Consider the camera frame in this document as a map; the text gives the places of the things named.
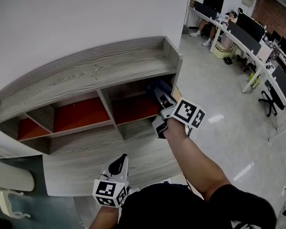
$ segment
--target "black shirt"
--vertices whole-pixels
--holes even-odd
[[[118,228],[237,229],[246,224],[275,229],[272,206],[232,185],[222,186],[205,202],[187,186],[155,184],[126,198]]]

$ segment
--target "white desk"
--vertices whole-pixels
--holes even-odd
[[[282,60],[282,62],[284,63],[284,65],[286,66],[286,58],[283,56],[282,53],[280,53],[280,55],[278,56],[280,58],[280,60]]]
[[[261,74],[261,72],[263,71],[267,77],[267,79],[269,80],[269,82],[271,83],[271,85],[274,87],[275,91],[277,92],[277,94],[281,97],[281,100],[283,100],[283,102],[285,102],[286,105],[286,98],[282,92],[282,90],[280,89],[280,87],[278,86],[276,80],[273,78],[272,73],[266,69],[266,65],[257,58],[256,55],[253,54],[253,51],[250,51],[240,40],[238,40],[234,35],[232,35],[230,33],[230,31],[227,31],[227,27],[218,23],[215,20],[212,20],[210,18],[208,18],[207,16],[205,16],[204,14],[198,12],[195,10],[195,8],[190,8],[190,10],[195,13],[196,15],[198,15],[199,17],[203,18],[204,20],[212,23],[213,25],[215,25],[217,27],[217,33],[216,36],[214,38],[213,44],[211,46],[210,52],[213,52],[214,47],[217,43],[217,39],[220,35],[220,31],[225,32],[225,34],[227,35],[228,38],[230,38],[241,50],[243,50],[244,52],[246,52],[256,63],[256,67],[257,67],[257,71],[255,73],[255,75],[252,77],[252,79],[248,82],[248,84],[242,89],[242,93],[245,93],[247,91],[247,89],[253,84],[253,82],[255,81],[255,79]],[[275,136],[269,138],[269,142],[271,142],[275,137],[278,137],[280,135],[282,135],[283,133],[286,132],[286,129],[284,129],[284,126],[286,125],[286,123],[284,123],[282,126],[278,127],[276,129],[276,131],[278,132]]]

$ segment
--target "forearm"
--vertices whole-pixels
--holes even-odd
[[[118,224],[119,209],[102,206],[89,229],[113,229]]]
[[[205,200],[219,187],[230,184],[222,169],[189,137],[168,135],[166,138],[184,175]]]

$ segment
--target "brick wall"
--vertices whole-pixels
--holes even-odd
[[[276,0],[257,0],[253,18],[267,26],[267,31],[275,30],[286,38],[286,7]]]

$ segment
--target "black sleeve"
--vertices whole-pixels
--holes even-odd
[[[262,229],[275,229],[276,214],[270,203],[251,193],[243,192],[233,185],[220,187],[209,200],[212,211]]]

